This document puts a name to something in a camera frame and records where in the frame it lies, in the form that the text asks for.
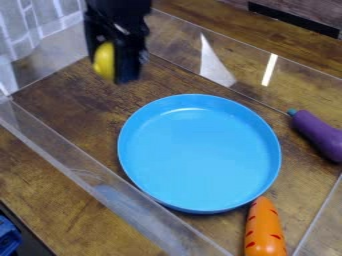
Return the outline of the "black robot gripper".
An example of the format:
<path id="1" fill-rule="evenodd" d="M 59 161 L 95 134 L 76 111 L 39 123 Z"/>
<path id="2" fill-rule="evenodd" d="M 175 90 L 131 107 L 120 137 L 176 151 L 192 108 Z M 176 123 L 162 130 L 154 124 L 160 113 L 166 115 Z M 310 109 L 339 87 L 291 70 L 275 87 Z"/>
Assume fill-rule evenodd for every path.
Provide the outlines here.
<path id="1" fill-rule="evenodd" d="M 140 78 L 148 59 L 146 38 L 150 28 L 144 18 L 151 13 L 152 0 L 85 0 L 84 34 L 89 60 L 107 39 L 114 41 L 114 82 L 126 84 Z"/>

